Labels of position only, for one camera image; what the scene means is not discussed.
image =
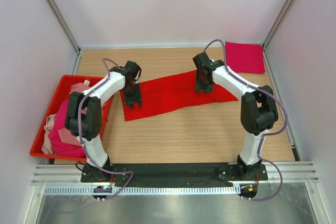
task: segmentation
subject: wooden table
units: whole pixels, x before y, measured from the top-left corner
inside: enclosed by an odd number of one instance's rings
[[[195,69],[192,58],[202,50],[85,50],[78,74],[105,76],[106,69],[102,58],[110,58],[121,66],[124,66],[127,60],[132,60],[141,66],[140,82],[143,82]],[[210,48],[207,52],[210,58],[223,58],[221,48]],[[241,76],[260,86],[271,86],[267,72]],[[280,111],[279,116],[273,132],[283,126]],[[191,106],[126,122],[120,95],[116,93],[102,142],[113,163],[234,162],[242,150],[244,136],[238,101]],[[286,132],[266,138],[262,154],[264,158],[272,161],[294,161]]]

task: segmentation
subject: white side wall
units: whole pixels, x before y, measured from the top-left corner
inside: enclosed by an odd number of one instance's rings
[[[285,0],[55,0],[81,47],[264,42]]]
[[[45,0],[0,0],[0,223],[23,223],[37,160],[29,155],[75,51]]]
[[[267,48],[301,157],[336,220],[336,0],[296,0]]]

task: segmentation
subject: red basket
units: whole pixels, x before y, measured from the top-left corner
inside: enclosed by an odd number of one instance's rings
[[[42,148],[43,142],[44,142],[44,134],[45,134],[45,130],[43,129],[43,127],[46,124],[47,117],[51,114],[56,114],[56,112],[58,111],[61,103],[65,99],[69,98],[71,85],[76,84],[78,82],[84,82],[85,80],[88,80],[88,81],[90,81],[90,86],[93,86],[93,85],[97,84],[102,78],[103,77],[92,77],[92,76],[70,76],[70,75],[62,76],[62,78],[59,81],[59,84],[57,86],[56,92],[55,92],[55,94],[54,94],[54,96],[51,100],[51,103],[49,105],[47,113],[44,116],[44,119],[42,121],[40,129],[39,129],[39,131],[37,133],[37,136],[35,138],[35,141],[33,143],[33,146],[30,149],[31,156],[45,157],[45,158],[59,158],[59,159],[75,160],[75,161],[82,161],[82,162],[86,161],[85,157],[69,157],[69,156],[61,156],[61,155],[44,154],[41,151],[41,148]],[[100,130],[100,137],[101,138],[103,136],[105,123],[106,123],[106,120],[107,120],[107,116],[109,114],[111,101],[112,101],[112,98],[109,99],[106,102],[106,106],[104,108],[104,112],[103,112],[103,115],[102,115],[102,127],[101,127],[101,130]]]

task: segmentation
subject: purple cable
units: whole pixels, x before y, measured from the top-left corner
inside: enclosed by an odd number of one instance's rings
[[[110,73],[110,70],[109,70],[109,67],[107,66],[106,64],[106,61],[110,61],[112,62],[113,64],[115,64],[117,67],[118,67],[118,64],[116,64],[113,60],[110,60],[110,59],[107,59],[107,58],[103,58],[103,63],[105,65],[105,68],[107,69],[107,72],[108,72],[108,77],[110,78],[111,76],[111,73]],[[97,89],[101,88],[103,85],[105,85],[108,81],[109,81],[109,78],[106,78],[104,82],[102,82],[100,85],[98,85],[97,87],[95,87],[94,89],[92,89],[89,93],[87,93],[83,99],[80,101],[79,103],[79,108],[78,108],[78,135],[79,135],[79,142],[81,144],[81,146],[83,147],[83,150],[84,150],[84,153],[85,155],[87,156],[87,158],[98,168],[100,169],[101,171],[105,172],[105,173],[109,173],[109,174],[113,174],[113,175],[124,175],[124,174],[131,174],[131,176],[128,178],[128,180],[125,182],[125,184],[114,194],[112,194],[111,196],[109,197],[106,197],[106,200],[109,200],[109,199],[112,199],[114,198],[115,196],[117,196],[125,187],[127,187],[127,185],[130,183],[132,177],[133,177],[133,171],[130,170],[130,171],[125,171],[125,172],[112,172],[110,170],[106,170],[102,167],[100,167],[91,157],[90,155],[88,154],[87,150],[85,149],[85,143],[83,141],[83,136],[82,136],[82,127],[81,127],[81,109],[83,107],[83,104],[85,102],[85,100],[87,99],[87,97],[89,97],[89,95],[91,95],[92,93],[94,93]],[[60,210],[56,210],[53,208],[54,203],[51,204],[49,210],[47,211],[45,217],[43,218],[43,221],[42,221],[42,224],[44,224],[46,222],[46,219],[47,217],[49,216],[50,214],[50,211],[53,209],[54,211],[60,213],[60,214],[72,214],[80,209],[82,209],[83,207],[87,206],[88,204],[92,203],[92,202],[96,202],[96,200],[90,200],[86,203],[84,203],[83,205],[81,205],[80,207],[76,208],[75,210],[72,210],[72,211],[60,211]]]
[[[254,89],[254,90],[258,90],[259,92],[261,92],[261,93],[263,93],[263,94],[265,94],[265,95],[271,97],[274,101],[276,101],[276,102],[279,104],[279,106],[281,107],[282,111],[284,112],[285,123],[284,123],[283,127],[282,127],[279,131],[277,131],[277,132],[263,134],[263,135],[261,136],[261,140],[260,140],[260,143],[259,143],[259,145],[258,145],[258,150],[257,150],[257,155],[258,155],[258,157],[259,157],[262,161],[267,162],[267,163],[271,164],[272,166],[274,166],[274,168],[278,171],[278,173],[279,173],[279,177],[280,177],[280,185],[279,185],[279,188],[278,188],[278,190],[277,190],[273,195],[271,195],[271,196],[269,196],[269,197],[266,197],[266,198],[263,198],[263,199],[250,199],[250,198],[247,198],[247,197],[243,197],[244,199],[251,200],[251,201],[265,201],[265,200],[272,199],[272,198],[274,198],[274,197],[280,192],[280,190],[281,190],[281,188],[282,188],[282,184],[283,184],[283,182],[284,182],[284,181],[283,181],[283,178],[282,178],[282,173],[281,173],[279,167],[278,167],[275,163],[273,163],[272,161],[267,160],[267,159],[261,157],[261,153],[260,153],[260,152],[261,152],[261,147],[262,147],[262,144],[263,144],[263,142],[264,142],[266,136],[274,136],[274,135],[278,135],[278,134],[282,133],[282,132],[286,129],[286,127],[287,127],[287,125],[288,125],[288,113],[287,113],[287,111],[286,111],[284,105],[281,103],[281,101],[280,101],[278,98],[276,98],[274,95],[268,93],[267,91],[265,91],[265,90],[263,90],[263,89],[261,89],[261,88],[259,88],[259,87],[254,87],[254,86],[249,85],[248,83],[246,83],[245,81],[243,81],[242,79],[240,79],[239,77],[237,77],[237,76],[235,76],[234,74],[231,73],[231,71],[230,71],[229,68],[227,67],[225,44],[224,44],[224,42],[223,42],[222,40],[220,40],[220,39],[215,39],[215,40],[211,41],[211,42],[204,48],[204,52],[205,52],[205,51],[208,49],[208,47],[209,47],[212,43],[214,43],[214,42],[219,42],[219,43],[222,44],[223,54],[224,54],[224,67],[225,67],[226,71],[229,73],[229,75],[232,76],[235,80],[239,81],[241,84],[243,84],[243,85],[245,85],[245,86],[247,86],[247,87],[249,87],[249,88],[252,88],[252,89]]]

